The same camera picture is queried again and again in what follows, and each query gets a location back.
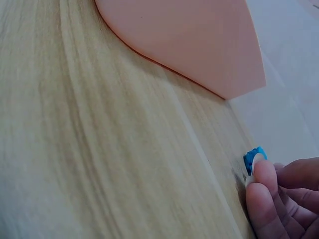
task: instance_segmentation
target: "orange edge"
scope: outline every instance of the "orange edge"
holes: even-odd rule
[[[173,73],[175,73],[175,74],[177,74],[177,75],[179,75],[179,76],[182,76],[182,77],[184,77],[185,79],[187,79],[187,80],[189,80],[189,81],[195,83],[196,85],[198,85],[198,86],[200,86],[200,87],[202,87],[202,88],[208,90],[209,92],[211,92],[211,93],[213,93],[214,95],[216,95],[216,96],[222,98],[223,100],[226,100],[225,98],[221,97],[220,95],[216,94],[215,92],[211,91],[210,89],[208,89],[208,88],[202,86],[201,84],[197,83],[196,81],[192,80],[191,78],[188,78],[188,77],[182,75],[181,73],[179,73],[179,72],[177,72],[177,71],[175,71],[175,70],[173,70],[173,69],[167,67],[166,65],[163,65],[163,64],[161,64],[161,63],[159,63],[159,62],[157,62],[157,61],[155,61],[155,60],[153,60],[153,59],[151,59],[151,58],[149,58],[149,57],[147,57],[147,56],[145,56],[145,55],[143,55],[142,53],[140,53],[140,52],[138,52],[137,50],[135,50],[134,48],[132,48],[129,44],[127,44],[124,40],[122,40],[122,39],[116,34],[116,32],[107,24],[107,22],[106,22],[106,21],[104,20],[104,18],[102,17],[102,15],[101,15],[101,13],[100,13],[100,11],[99,11],[99,8],[97,7],[97,4],[96,4],[95,1],[94,1],[94,3],[95,3],[95,8],[97,9],[97,11],[98,11],[100,17],[102,18],[102,20],[104,21],[104,23],[107,25],[107,27],[117,36],[117,38],[118,38],[121,42],[123,42],[123,43],[124,43],[128,48],[130,48],[132,51],[134,51],[135,53],[137,53],[138,55],[140,55],[140,56],[143,57],[144,59],[147,59],[147,60],[149,60],[149,61],[151,61],[151,62],[153,62],[153,63],[155,63],[155,64],[157,64],[157,65],[159,65],[159,66],[162,66],[163,68],[165,68],[165,69],[167,69],[167,70],[169,70],[169,71],[171,71],[171,72],[173,72]]]

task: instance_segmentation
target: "hand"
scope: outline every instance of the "hand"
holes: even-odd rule
[[[319,158],[273,165],[256,155],[246,202],[259,239],[319,238]]]

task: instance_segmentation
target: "fingernail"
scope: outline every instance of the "fingernail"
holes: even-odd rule
[[[253,167],[252,167],[252,174],[254,174],[254,165],[259,162],[265,160],[265,157],[261,153],[257,153],[253,159]]]
[[[274,163],[274,168],[276,171],[283,168],[283,167],[284,167],[284,165],[282,163]]]
[[[254,176],[248,176],[245,180],[245,187],[247,188],[249,184],[255,182],[255,177]]]

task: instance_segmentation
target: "wooden table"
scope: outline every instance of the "wooden table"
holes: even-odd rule
[[[1,238],[253,237],[252,146],[227,102],[131,51],[92,0],[0,2]]]

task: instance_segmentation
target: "wood grain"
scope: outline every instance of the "wood grain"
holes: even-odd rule
[[[250,238],[229,105],[91,0],[0,1],[0,237]]]

